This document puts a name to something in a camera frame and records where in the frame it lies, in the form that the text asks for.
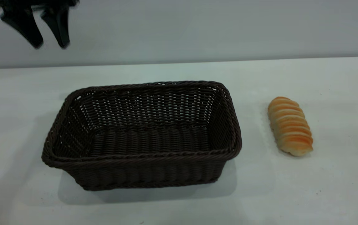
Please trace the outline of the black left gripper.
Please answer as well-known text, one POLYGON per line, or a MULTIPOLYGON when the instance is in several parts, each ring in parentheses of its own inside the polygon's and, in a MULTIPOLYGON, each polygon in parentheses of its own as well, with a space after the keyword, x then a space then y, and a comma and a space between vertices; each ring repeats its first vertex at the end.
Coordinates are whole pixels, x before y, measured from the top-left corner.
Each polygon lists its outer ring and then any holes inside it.
POLYGON ((43 45, 43 37, 33 16, 32 6, 47 6, 41 18, 53 32, 60 48, 70 44, 68 15, 69 6, 79 0, 0 0, 3 8, 1 20, 20 33, 35 49, 43 45))

